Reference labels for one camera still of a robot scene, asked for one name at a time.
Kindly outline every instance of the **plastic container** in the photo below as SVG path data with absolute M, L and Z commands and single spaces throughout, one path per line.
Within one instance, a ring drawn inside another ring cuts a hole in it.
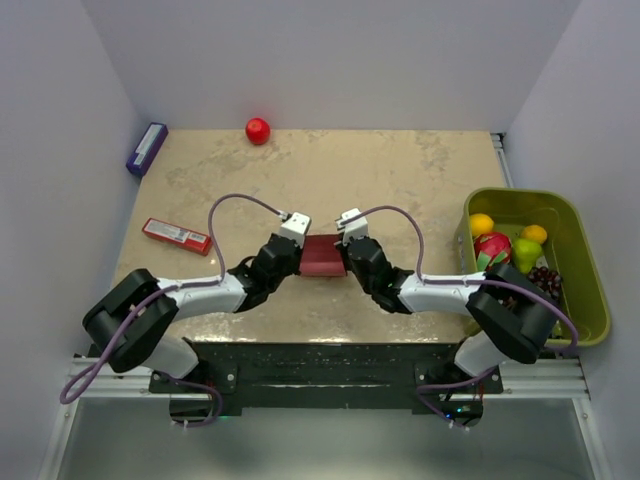
M 494 231 L 517 238 L 527 225 L 540 225 L 549 237 L 543 245 L 549 268 L 563 278 L 561 308 L 575 324 L 578 345 L 602 342 L 611 328 L 611 317 L 593 257 L 575 207 L 550 192 L 512 188 L 483 188 L 467 198 L 455 236 L 462 271 L 477 272 L 469 215 L 486 213 L 495 222 Z M 471 330 L 479 328 L 475 322 Z M 550 345 L 568 345 L 564 338 L 549 339 Z

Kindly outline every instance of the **red box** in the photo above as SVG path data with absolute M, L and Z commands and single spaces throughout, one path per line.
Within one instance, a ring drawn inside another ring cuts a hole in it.
M 171 223 L 163 222 L 155 218 L 150 218 L 142 227 L 142 233 L 147 237 L 160 240 L 161 242 L 172 243 L 184 250 L 207 255 L 211 250 L 211 237 L 204 233 L 194 232 L 186 228 L 178 227 Z
M 336 248 L 340 236 L 307 235 L 300 259 L 300 276 L 302 277 L 345 277 L 342 256 Z

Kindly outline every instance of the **gray floor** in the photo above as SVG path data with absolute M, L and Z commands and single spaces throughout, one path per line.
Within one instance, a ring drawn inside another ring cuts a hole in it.
M 61 480 L 591 479 L 569 401 L 494 400 L 469 433 L 403 411 L 246 410 L 187 432 L 167 400 L 82 400 Z

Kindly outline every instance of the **green pear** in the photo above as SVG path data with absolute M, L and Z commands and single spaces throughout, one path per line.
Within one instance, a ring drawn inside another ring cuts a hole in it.
M 542 246 L 533 240 L 518 238 L 513 242 L 513 261 L 525 275 L 536 266 L 536 260 L 542 256 Z

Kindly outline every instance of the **blue box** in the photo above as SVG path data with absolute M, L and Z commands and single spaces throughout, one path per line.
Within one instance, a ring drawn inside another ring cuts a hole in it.
M 149 124 L 135 151 L 127 160 L 127 170 L 136 177 L 144 177 L 168 134 L 169 129 L 163 123 Z

